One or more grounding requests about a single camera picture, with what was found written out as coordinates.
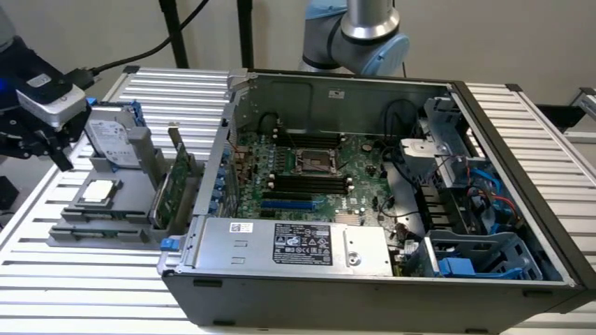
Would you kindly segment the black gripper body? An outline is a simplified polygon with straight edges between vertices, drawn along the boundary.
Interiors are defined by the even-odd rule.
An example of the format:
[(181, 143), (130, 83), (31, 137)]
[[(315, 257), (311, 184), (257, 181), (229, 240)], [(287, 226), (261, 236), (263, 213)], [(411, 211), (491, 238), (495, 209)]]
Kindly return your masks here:
[(18, 36), (1, 44), (1, 155), (46, 156), (45, 134), (67, 134), (75, 142), (90, 115), (85, 89), (91, 73), (61, 73)]

